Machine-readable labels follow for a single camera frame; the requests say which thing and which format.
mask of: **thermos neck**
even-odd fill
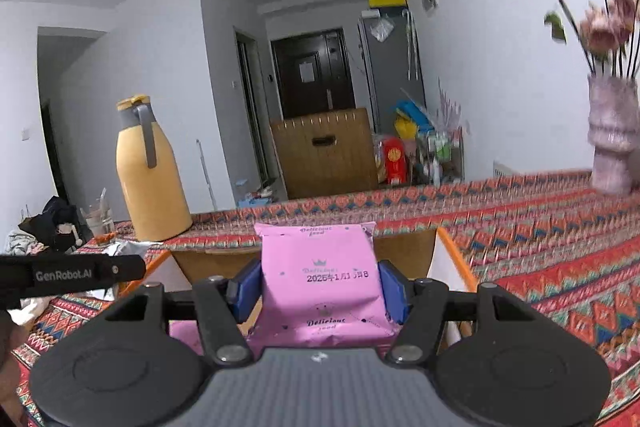
[[[120,123],[122,124],[122,130],[140,125],[140,117],[138,115],[138,107],[140,107],[140,105],[146,105],[149,110],[151,122],[156,121],[156,116],[154,115],[154,110],[151,108],[151,104],[139,103],[133,105],[132,107],[127,107],[118,111],[118,113],[120,114]]]

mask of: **thermos lid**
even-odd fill
[[[147,94],[135,94],[131,98],[125,98],[124,100],[120,100],[116,104],[116,107],[118,108],[119,111],[122,111],[124,109],[129,109],[139,103],[151,103],[151,98],[149,98]]]

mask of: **gray ribbed panel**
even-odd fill
[[[312,357],[325,353],[316,362]],[[224,370],[166,427],[470,427],[416,370],[384,365],[372,349],[267,349]]]

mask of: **gray thermos handle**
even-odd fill
[[[154,130],[151,127],[151,111],[145,104],[137,105],[136,112],[142,126],[142,138],[145,141],[146,166],[153,169],[158,165],[156,159],[156,143],[154,142]]]

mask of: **person's hand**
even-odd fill
[[[15,392],[20,382],[20,367],[11,350],[25,343],[28,336],[29,331],[14,324],[7,311],[0,311],[0,406],[16,425],[20,425],[24,411]]]

